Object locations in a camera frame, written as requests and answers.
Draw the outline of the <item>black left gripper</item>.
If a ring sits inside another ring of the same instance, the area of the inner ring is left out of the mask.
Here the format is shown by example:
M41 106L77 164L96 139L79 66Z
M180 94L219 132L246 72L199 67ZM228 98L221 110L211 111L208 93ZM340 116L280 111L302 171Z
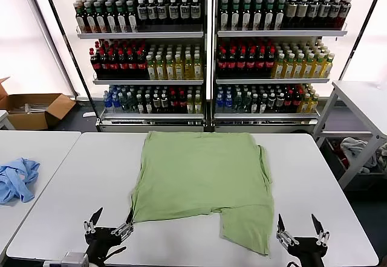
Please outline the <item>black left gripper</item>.
M121 237L129 236L133 231L133 209L121 226L114 228L96 227L103 208L99 208L89 220L83 222L85 240L88 244L86 253L88 257L107 257L111 248L122 243Z

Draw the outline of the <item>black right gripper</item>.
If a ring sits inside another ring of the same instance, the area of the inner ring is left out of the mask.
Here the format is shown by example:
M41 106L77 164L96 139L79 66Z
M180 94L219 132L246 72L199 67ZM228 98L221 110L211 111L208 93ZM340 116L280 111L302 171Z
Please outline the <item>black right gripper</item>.
M285 230L282 216L278 214L276 238L282 246L288 246L287 252L298 259L311 259L312 257L322 258L326 255L327 243L330 238L329 231L325 231L321 222L314 214L311 215L314 228L317 233L315 237L293 237Z

